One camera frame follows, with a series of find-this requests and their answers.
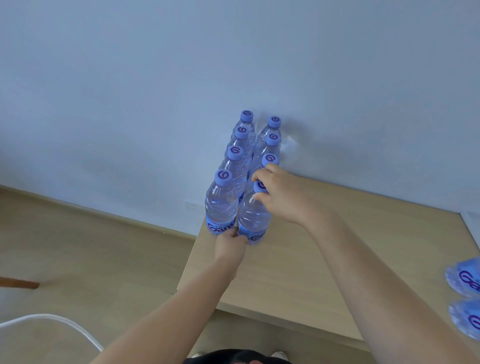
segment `floor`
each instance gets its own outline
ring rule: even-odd
[[[0,322],[51,313],[104,346],[176,291],[193,242],[0,190],[0,276],[41,282],[0,288]],[[216,311],[193,352],[284,350],[295,364],[374,363],[365,351]],[[72,328],[31,321],[0,332],[0,363],[88,363],[97,352]]]

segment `human hand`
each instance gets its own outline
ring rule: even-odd
[[[260,180],[268,193],[257,193],[253,197],[262,202],[268,211],[282,219],[304,226],[315,206],[301,189],[298,178],[279,166],[270,163],[257,170],[252,181]]]
[[[248,239],[244,235],[238,235],[238,228],[228,229],[216,238],[215,262],[221,264],[231,279],[237,275],[237,269],[245,256]]]

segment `forearm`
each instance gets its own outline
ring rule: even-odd
[[[165,304],[113,342],[92,364],[180,364],[200,336],[231,280],[214,262]]]
[[[335,213],[310,211],[305,228],[380,363],[477,363],[450,327]]]

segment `wooden stick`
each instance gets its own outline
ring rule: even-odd
[[[29,280],[0,277],[0,287],[29,288],[31,290],[34,290],[35,288],[38,288],[39,285],[40,283],[31,282]]]

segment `black shorts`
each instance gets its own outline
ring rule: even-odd
[[[199,356],[198,358],[188,358],[183,364],[249,364],[253,360],[258,360],[263,364],[291,364],[283,359],[271,358],[261,355],[253,350],[225,349],[210,352]]]

